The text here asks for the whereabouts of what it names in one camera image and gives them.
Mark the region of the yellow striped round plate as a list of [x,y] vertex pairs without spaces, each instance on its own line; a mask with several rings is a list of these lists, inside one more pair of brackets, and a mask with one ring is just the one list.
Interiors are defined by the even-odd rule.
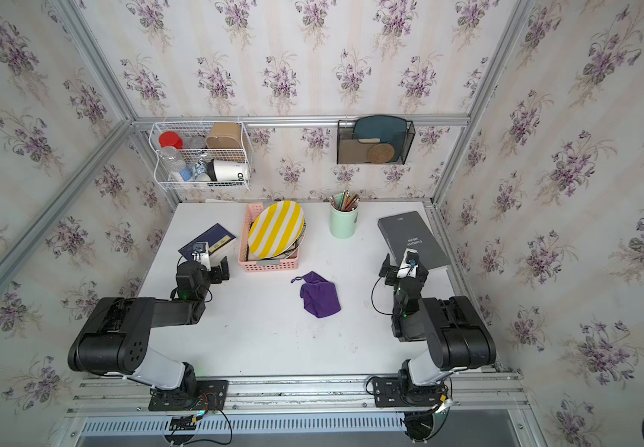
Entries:
[[251,224],[248,246],[260,259],[268,259],[288,251],[305,227],[305,212],[294,201],[279,201],[265,208]]

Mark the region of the purple knitted cloth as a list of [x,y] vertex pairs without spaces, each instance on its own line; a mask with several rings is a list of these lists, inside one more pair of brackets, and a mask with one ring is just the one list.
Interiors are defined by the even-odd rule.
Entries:
[[336,286],[318,273],[311,271],[290,282],[301,281],[300,297],[305,310],[316,318],[327,318],[342,310]]

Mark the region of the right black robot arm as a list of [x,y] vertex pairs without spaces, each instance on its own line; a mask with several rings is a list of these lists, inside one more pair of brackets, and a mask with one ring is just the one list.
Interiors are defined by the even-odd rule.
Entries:
[[403,361],[393,377],[370,378],[376,407],[439,406],[450,398],[453,374],[495,363],[495,342],[468,297],[422,297],[428,270],[417,251],[405,251],[399,266],[387,255],[379,278],[393,289],[386,313],[392,334],[402,343],[424,342],[426,351]]

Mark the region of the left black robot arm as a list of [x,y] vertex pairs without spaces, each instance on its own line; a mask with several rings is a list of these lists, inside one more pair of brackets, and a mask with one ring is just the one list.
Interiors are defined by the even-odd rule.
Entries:
[[197,394],[194,367],[151,348],[151,331],[198,324],[213,298],[211,287],[230,279],[228,259],[212,267],[185,261],[177,266],[175,279],[169,299],[100,299],[69,350],[69,368],[98,376],[120,374],[147,385],[154,395],[193,398]]

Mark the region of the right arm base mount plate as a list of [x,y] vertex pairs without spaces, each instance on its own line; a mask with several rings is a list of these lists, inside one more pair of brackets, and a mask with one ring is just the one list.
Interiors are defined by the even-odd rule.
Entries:
[[450,396],[450,389],[445,384],[417,387],[411,380],[396,376],[370,376],[365,391],[372,396],[377,408],[431,408]]

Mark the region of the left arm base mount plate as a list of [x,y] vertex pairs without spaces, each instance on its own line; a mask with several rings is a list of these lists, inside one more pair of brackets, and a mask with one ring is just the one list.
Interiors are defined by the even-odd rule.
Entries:
[[215,411],[224,408],[228,380],[197,380],[193,390],[151,389],[149,412]]

